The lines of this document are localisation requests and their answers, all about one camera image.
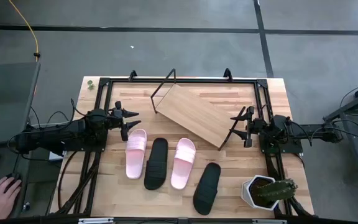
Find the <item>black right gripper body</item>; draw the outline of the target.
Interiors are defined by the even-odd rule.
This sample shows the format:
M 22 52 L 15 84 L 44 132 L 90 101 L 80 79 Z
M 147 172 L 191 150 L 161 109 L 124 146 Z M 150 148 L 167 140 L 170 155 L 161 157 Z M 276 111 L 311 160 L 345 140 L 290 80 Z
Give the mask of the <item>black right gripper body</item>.
M 252 134 L 258 135 L 267 126 L 267 123 L 263 118 L 252 119 L 254 115 L 254 110 L 255 108 L 253 106 L 250 106 L 246 109 L 245 118 L 247 121 L 247 125 L 246 125 L 247 134 L 246 134 L 244 147 L 251 147 L 252 146 L 251 135 Z

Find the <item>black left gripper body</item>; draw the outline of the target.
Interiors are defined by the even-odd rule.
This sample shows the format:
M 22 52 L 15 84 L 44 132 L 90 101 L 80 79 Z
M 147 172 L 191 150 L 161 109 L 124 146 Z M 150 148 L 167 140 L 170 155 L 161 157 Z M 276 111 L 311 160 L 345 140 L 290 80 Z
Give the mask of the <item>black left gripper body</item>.
M 108 110 L 108 127 L 109 129 L 119 128 L 123 141 L 128 140 L 128 130 L 125 118 L 129 116 L 129 112 L 122 107 L 120 101 L 115 102 L 115 107 Z

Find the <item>pink rubber slide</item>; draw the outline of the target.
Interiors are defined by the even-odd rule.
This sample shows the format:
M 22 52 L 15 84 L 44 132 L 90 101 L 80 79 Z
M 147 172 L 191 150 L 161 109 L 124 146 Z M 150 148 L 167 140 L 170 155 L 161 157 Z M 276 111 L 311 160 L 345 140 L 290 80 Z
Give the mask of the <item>pink rubber slide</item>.
M 181 138 L 176 146 L 171 185 L 174 189 L 182 190 L 186 187 L 196 157 L 196 148 L 187 138 Z
M 126 143 L 126 175 L 129 179 L 138 179 L 142 174 L 147 133 L 136 129 L 129 135 Z

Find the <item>wooden shelf with black frame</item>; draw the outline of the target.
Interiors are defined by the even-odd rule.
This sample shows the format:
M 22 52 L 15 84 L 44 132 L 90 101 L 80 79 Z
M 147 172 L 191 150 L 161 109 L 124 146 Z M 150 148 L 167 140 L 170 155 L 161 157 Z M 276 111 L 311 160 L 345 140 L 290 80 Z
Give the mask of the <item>wooden shelf with black frame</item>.
M 152 102 L 155 113 L 164 115 L 221 150 L 238 122 L 230 119 L 231 114 L 177 85 L 174 68 L 152 93 L 151 99 L 170 79 L 170 76 L 173 76 L 173 85 L 159 103 Z

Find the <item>black rubber slide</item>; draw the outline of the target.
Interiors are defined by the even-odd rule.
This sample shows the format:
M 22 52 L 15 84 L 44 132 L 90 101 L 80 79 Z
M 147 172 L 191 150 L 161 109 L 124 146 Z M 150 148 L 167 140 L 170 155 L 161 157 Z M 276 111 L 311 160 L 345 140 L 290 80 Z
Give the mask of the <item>black rubber slide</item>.
M 210 162 L 205 167 L 193 195 L 193 206 L 199 214 L 208 215 L 211 212 L 218 193 L 220 175 L 221 167 L 219 164 Z
M 157 138 L 152 144 L 152 149 L 145 167 L 144 187 L 147 190 L 160 188 L 167 175 L 168 141 L 165 138 Z

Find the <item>white hexagonal plant pot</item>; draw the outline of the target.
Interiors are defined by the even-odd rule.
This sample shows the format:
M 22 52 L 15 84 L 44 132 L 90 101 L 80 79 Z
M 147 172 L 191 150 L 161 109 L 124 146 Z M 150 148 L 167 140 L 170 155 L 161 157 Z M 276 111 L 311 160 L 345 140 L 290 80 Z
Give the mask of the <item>white hexagonal plant pot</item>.
M 276 182 L 272 177 L 255 175 L 252 179 L 245 181 L 241 188 L 241 199 L 248 203 L 252 208 L 272 211 L 279 203 L 279 200 L 264 200 L 258 198 L 255 192 L 257 187 Z

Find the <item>green cactus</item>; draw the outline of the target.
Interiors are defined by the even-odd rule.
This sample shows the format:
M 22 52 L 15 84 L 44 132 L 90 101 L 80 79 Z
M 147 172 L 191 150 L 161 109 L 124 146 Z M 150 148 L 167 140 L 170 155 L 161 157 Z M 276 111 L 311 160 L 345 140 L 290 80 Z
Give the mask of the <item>green cactus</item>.
M 283 179 L 257 186 L 254 192 L 266 202 L 285 200 L 293 197 L 298 185 L 293 179 Z

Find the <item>white marker pen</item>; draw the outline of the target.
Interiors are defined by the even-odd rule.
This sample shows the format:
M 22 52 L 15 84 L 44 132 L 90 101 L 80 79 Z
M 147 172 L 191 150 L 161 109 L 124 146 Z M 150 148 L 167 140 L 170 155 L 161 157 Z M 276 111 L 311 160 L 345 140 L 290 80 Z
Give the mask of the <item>white marker pen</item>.
M 112 224 L 114 223 L 113 217 L 98 217 L 98 218 L 81 218 L 78 224 Z

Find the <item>person's hand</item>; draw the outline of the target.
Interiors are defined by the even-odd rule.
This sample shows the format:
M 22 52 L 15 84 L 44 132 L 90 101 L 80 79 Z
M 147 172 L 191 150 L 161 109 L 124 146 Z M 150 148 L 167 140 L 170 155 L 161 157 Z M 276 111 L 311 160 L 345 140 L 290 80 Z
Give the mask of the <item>person's hand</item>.
M 16 197 L 21 191 L 21 182 L 13 177 L 0 179 L 0 220 L 11 214 Z

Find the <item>silver metal bracket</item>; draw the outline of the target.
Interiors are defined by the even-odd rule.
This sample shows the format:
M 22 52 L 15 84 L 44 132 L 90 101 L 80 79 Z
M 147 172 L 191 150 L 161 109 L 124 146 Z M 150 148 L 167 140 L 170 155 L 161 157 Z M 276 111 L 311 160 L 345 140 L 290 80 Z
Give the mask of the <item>silver metal bracket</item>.
M 287 224 L 287 221 L 277 219 L 252 219 L 252 224 Z

